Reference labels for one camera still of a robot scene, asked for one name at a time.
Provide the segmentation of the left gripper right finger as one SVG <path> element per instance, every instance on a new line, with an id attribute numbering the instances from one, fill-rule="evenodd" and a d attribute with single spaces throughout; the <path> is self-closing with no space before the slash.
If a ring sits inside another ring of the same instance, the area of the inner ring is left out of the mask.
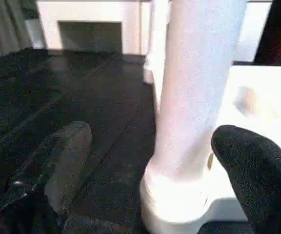
<path id="1" fill-rule="evenodd" d="M 254 232 L 281 234 L 281 148 L 234 125 L 219 126 L 211 147 Z"/>

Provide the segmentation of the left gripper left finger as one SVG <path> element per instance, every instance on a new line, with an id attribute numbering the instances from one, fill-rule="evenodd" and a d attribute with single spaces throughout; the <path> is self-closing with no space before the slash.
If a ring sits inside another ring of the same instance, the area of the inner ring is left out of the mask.
<path id="1" fill-rule="evenodd" d="M 9 178 L 0 202 L 0 234 L 61 234 L 91 151 L 88 123 L 48 135 Z"/>

